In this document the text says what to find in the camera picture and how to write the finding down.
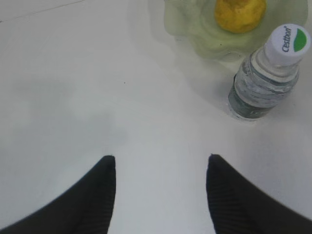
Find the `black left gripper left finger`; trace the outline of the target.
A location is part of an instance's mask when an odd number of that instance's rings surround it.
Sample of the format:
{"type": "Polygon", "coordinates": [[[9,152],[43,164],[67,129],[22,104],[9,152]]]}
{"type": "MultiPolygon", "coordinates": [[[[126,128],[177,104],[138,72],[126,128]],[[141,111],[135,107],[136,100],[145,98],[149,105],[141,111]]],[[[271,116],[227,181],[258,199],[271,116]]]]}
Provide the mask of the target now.
{"type": "Polygon", "coordinates": [[[116,161],[104,156],[77,183],[2,234],[106,234],[116,195],[116,161]]]}

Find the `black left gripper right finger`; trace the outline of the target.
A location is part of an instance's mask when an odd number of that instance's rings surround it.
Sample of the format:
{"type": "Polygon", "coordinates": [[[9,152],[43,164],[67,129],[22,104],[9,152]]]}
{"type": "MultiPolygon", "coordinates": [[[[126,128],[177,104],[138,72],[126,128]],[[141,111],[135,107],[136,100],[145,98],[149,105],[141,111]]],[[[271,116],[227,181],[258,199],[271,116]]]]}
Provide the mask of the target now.
{"type": "Polygon", "coordinates": [[[206,176],[209,213],[217,234],[310,234],[312,221],[254,186],[220,155],[206,176]]]}

